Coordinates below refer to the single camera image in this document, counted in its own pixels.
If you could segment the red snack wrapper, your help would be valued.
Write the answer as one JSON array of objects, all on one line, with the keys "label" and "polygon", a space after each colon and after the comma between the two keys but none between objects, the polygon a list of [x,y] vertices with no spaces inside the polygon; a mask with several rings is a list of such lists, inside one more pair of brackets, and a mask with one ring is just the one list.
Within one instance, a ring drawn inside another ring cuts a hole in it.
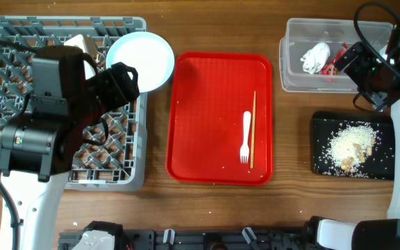
[{"label": "red snack wrapper", "polygon": [[329,62],[324,65],[321,70],[321,74],[323,75],[338,75],[339,70],[335,67],[335,63],[345,54],[348,46],[346,43],[343,43],[341,48],[336,53],[335,57],[330,59]]}]

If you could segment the white tissue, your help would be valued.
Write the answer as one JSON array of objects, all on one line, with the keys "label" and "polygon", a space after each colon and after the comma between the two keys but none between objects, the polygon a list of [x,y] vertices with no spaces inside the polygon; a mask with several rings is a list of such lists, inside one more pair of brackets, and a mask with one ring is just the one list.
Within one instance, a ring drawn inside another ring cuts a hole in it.
[{"label": "white tissue", "polygon": [[330,56],[327,43],[320,42],[302,55],[300,61],[303,63],[302,70],[309,74],[317,74],[322,70]]}]

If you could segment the large light blue plate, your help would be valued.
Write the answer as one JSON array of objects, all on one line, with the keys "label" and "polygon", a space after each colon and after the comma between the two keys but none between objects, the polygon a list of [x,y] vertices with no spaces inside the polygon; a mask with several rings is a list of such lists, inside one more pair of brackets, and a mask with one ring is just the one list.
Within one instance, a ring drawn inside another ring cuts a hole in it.
[{"label": "large light blue plate", "polygon": [[141,93],[151,92],[164,85],[174,70],[174,52],[169,43],[146,31],[129,33],[116,40],[106,56],[106,67],[124,63],[136,69]]}]

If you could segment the wooden chopstick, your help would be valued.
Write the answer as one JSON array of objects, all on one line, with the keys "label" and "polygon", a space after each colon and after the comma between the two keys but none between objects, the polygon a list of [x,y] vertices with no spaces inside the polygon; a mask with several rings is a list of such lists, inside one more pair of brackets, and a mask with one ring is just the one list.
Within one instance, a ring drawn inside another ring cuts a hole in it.
[{"label": "wooden chopstick", "polygon": [[252,108],[252,118],[251,118],[250,169],[253,169],[254,165],[255,129],[256,129],[256,91],[253,92],[253,108]]}]

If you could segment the white plastic fork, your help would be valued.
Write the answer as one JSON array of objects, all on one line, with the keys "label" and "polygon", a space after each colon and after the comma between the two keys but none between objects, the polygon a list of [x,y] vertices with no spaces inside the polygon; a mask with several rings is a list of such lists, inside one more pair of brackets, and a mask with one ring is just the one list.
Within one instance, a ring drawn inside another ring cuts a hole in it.
[{"label": "white plastic fork", "polygon": [[249,130],[251,126],[251,113],[245,111],[243,113],[243,135],[242,145],[240,147],[240,162],[248,163],[249,161]]}]

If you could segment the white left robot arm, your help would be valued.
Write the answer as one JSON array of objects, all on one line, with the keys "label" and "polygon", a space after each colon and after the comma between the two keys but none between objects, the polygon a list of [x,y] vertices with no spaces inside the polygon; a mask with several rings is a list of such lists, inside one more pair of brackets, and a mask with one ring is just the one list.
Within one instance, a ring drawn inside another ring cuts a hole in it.
[{"label": "white left robot arm", "polygon": [[122,62],[87,78],[94,59],[78,47],[33,52],[33,90],[0,131],[0,249],[49,249],[58,207],[84,130],[135,101],[138,73]]}]

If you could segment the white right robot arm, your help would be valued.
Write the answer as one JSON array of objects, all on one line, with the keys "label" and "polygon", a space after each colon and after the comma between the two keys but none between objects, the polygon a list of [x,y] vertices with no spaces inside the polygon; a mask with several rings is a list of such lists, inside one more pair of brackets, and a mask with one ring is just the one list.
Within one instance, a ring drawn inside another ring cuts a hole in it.
[{"label": "white right robot arm", "polygon": [[335,62],[375,106],[388,102],[395,136],[394,187],[387,219],[357,224],[312,217],[303,234],[323,249],[400,249],[400,24],[390,37],[384,58],[366,40],[354,44]]}]

